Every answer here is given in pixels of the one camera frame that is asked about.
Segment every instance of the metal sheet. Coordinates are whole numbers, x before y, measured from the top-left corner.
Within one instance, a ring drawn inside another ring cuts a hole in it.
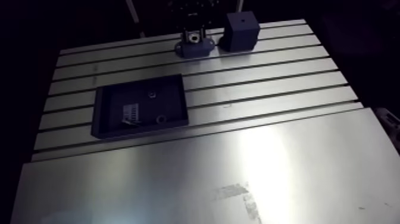
[[[276,38],[281,36],[304,35],[313,33],[308,25],[277,27],[261,30],[259,39]],[[216,43],[222,34],[209,36]],[[140,45],[124,46],[120,48],[102,49],[98,51],[82,52],[78,54],[62,55],[58,58],[57,66],[70,66],[78,63],[111,60],[115,58],[133,57],[135,55],[154,54],[158,52],[173,51],[177,40],[162,41],[156,43],[144,43]]]
[[[295,60],[306,60],[310,58],[326,57],[328,53],[322,46],[311,46],[284,51],[263,52],[259,54],[237,55],[235,57],[213,58],[204,61],[191,61],[187,63],[171,64],[167,66],[150,67],[147,69],[123,71],[106,76],[86,77],[77,80],[66,80],[54,82],[50,86],[49,94],[60,94],[76,91],[79,89],[90,89],[97,85],[107,83],[123,83],[134,80],[160,77],[170,74],[195,74],[227,69],[238,69],[245,66],[261,66],[275,63],[284,63]]]
[[[305,20],[288,20],[288,21],[278,21],[278,22],[273,22],[273,23],[262,23],[260,24],[261,28],[268,28],[268,27],[276,27],[276,26],[288,26],[288,25],[296,25],[296,24],[304,24]],[[223,29],[218,28],[218,29],[212,29],[208,30],[207,33],[209,34],[215,34],[215,33],[222,33]],[[118,42],[112,42],[112,43],[101,43],[97,45],[89,45],[89,46],[81,46],[78,48],[69,48],[69,49],[63,49],[61,50],[60,54],[72,54],[72,53],[77,53],[77,52],[83,52],[83,51],[94,51],[98,49],[104,49],[104,48],[114,48],[114,47],[119,47],[119,46],[127,46],[127,45],[137,45],[137,44],[142,44],[142,43],[148,43],[148,42],[157,42],[157,41],[164,41],[164,40],[169,40],[169,39],[178,39],[179,34],[170,34],[170,35],[163,35],[163,36],[152,36],[150,38],[142,38],[142,39],[132,39],[132,40],[127,40],[127,41],[118,41]]]
[[[357,110],[25,164],[11,223],[397,224],[399,173]]]
[[[313,35],[296,36],[291,38],[258,41],[257,44],[254,46],[252,52],[262,52],[275,49],[285,49],[285,48],[310,46],[317,44],[320,44],[320,42]],[[221,52],[219,48],[217,48],[211,51],[210,56],[203,58],[203,60],[209,60],[211,58],[218,58],[222,56],[228,57],[230,55],[235,55],[235,54],[243,54],[243,53]],[[196,59],[180,58],[175,54],[175,52],[165,52],[159,54],[144,55],[141,57],[121,58],[117,60],[101,61],[89,64],[76,65],[71,67],[62,67],[55,69],[53,79],[57,80],[57,79],[65,79],[71,77],[88,76],[92,74],[109,73],[119,70],[139,69],[142,67],[150,67],[162,64],[181,63],[184,61],[198,61],[198,60],[199,58]]]
[[[266,97],[268,95],[283,94],[306,89],[343,85],[346,83],[347,81],[341,72],[335,71],[331,73],[187,92],[186,102],[187,106],[190,108],[226,101]],[[92,115],[92,107],[44,114],[40,121],[39,129],[89,123],[92,121]]]
[[[279,97],[255,99],[252,101],[202,107],[188,112],[190,125],[195,126],[356,99],[357,96],[354,94],[353,90],[349,86],[345,86]],[[40,150],[93,142],[96,140],[96,138],[90,135],[90,126],[74,127],[38,133],[35,142],[35,149]]]
[[[170,130],[168,133],[147,136],[143,138],[126,139],[121,141],[101,142],[96,144],[65,148],[53,151],[37,151],[32,156],[32,161],[49,160],[53,158],[68,157],[87,153],[95,153],[117,148],[126,148],[136,145],[145,145],[162,141],[171,141],[182,138],[192,138],[195,136],[208,135],[211,133],[226,132],[229,130],[243,129],[247,127],[262,126],[271,123],[286,122],[306,117],[321,116],[325,114],[356,110],[363,108],[360,102],[347,102],[333,105],[324,105],[315,108],[307,108],[273,115],[266,115],[245,120],[235,120],[229,123],[219,123],[208,126],[197,126]]]

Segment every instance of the vertical rod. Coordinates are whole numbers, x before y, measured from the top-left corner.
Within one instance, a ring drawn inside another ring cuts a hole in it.
[[[237,0],[236,12],[239,13],[242,11],[244,0]]]
[[[132,16],[133,22],[135,22],[135,24],[139,24],[139,16],[138,13],[136,12],[135,6],[133,5],[132,0],[125,0],[126,4],[128,6],[128,9],[130,11],[130,15]],[[145,37],[145,33],[143,32],[143,30],[140,31],[140,37],[144,38]]]

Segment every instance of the black tray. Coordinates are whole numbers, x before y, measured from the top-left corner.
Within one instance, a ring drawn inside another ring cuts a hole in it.
[[[94,137],[114,138],[188,124],[181,74],[96,90]]]

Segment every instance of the scratch mark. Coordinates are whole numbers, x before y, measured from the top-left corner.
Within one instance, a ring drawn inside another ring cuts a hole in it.
[[[246,189],[246,183],[244,185],[234,184],[225,186],[223,188],[215,189],[212,193],[212,200],[222,200],[234,196],[238,196],[240,194],[246,194],[249,191]]]
[[[243,200],[245,202],[245,207],[246,207],[247,215],[249,216],[249,218],[251,220],[256,220],[258,222],[258,224],[262,224],[260,214],[258,213],[258,208],[257,208],[257,205],[253,198],[253,195],[250,193],[245,194],[243,196]]]

